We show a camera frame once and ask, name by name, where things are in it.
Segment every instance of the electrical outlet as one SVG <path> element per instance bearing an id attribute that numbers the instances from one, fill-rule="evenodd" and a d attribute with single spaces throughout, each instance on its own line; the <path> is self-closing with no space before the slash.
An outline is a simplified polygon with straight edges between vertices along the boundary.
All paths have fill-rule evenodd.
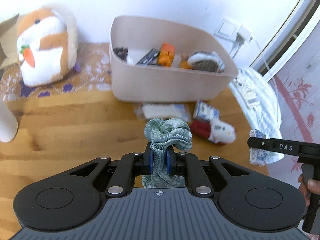
<path id="1" fill-rule="evenodd" d="M 240 27 L 238 35 L 241 36 L 245 42 L 250 42 L 252 40 L 252 31 L 244 25 Z"/>
<path id="2" fill-rule="evenodd" d="M 224 18 L 217 28 L 214 36 L 226 41 L 235 42 L 240 28 L 241 24 L 236 23 L 229 18 Z"/>

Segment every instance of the fluffy toy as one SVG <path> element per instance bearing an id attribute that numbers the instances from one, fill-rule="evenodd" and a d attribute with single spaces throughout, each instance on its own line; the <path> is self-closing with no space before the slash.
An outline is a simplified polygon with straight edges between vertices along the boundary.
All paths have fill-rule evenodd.
<path id="1" fill-rule="evenodd" d="M 235 128 L 232 125 L 216 118 L 212 119 L 210 124 L 194 121 L 190 125 L 190 130 L 192 133 L 219 145 L 232 143 L 236 139 Z"/>
<path id="2" fill-rule="evenodd" d="M 18 26 L 19 65 L 25 85 L 61 80 L 76 65 L 76 19 L 65 7 L 44 6 L 28 13 Z"/>
<path id="3" fill-rule="evenodd" d="M 218 73 L 224 71 L 224 63 L 216 52 L 197 51 L 188 58 L 187 62 L 195 70 Z"/>

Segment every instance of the white vase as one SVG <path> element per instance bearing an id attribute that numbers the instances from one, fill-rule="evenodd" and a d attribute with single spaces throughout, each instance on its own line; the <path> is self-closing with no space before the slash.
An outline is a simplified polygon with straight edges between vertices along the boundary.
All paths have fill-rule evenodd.
<path id="1" fill-rule="evenodd" d="M 5 102 L 0 100 L 0 141 L 10 142 L 16 135 L 18 122 Z"/>

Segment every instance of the human hand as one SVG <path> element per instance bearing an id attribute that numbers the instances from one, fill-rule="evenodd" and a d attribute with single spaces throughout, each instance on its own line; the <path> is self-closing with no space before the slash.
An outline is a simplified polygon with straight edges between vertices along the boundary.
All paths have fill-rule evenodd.
<path id="1" fill-rule="evenodd" d="M 298 178 L 298 182 L 300 182 L 299 190 L 304 196 L 304 199 L 306 201 L 306 206 L 308 207 L 310 205 L 310 199 L 308 198 L 307 194 L 308 192 L 312 192 L 314 194 L 320 195 L 320 181 L 309 179 L 307 185 L 304 183 L 303 174 L 301 174 Z"/>

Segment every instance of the folded cloth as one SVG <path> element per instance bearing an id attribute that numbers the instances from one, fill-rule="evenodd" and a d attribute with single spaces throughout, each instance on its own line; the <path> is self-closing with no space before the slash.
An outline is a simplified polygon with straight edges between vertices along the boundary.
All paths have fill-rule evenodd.
<path id="1" fill-rule="evenodd" d="M 229 88 L 237 99 L 253 130 L 257 129 L 266 135 L 266 138 L 282 139 L 280 132 L 281 113 L 279 103 L 273 88 L 263 79 L 263 76 L 252 68 L 239 68 L 239 77 L 254 91 L 254 96 L 259 104 L 249 108 L 243 96 L 241 88 L 236 81 L 229 84 Z M 282 153 L 267 152 L 266 164 L 274 163 L 284 157 Z"/>

